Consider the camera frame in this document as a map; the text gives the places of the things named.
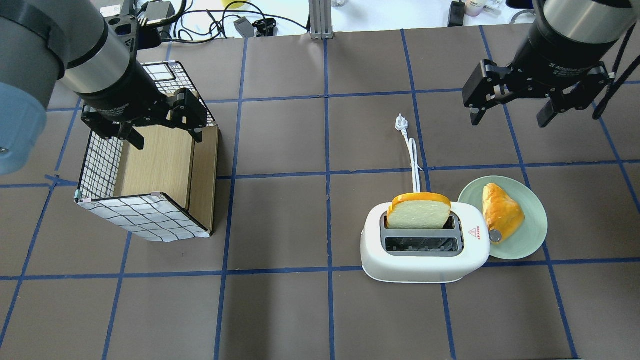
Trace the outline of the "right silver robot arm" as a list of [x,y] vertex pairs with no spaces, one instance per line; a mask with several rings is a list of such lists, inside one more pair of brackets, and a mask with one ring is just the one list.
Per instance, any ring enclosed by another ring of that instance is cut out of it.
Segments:
[[508,66],[485,59],[462,87],[462,103],[477,126],[487,110],[518,99],[547,100],[544,128],[558,114],[587,109],[618,82],[602,58],[639,20],[637,0],[535,0],[535,21]]

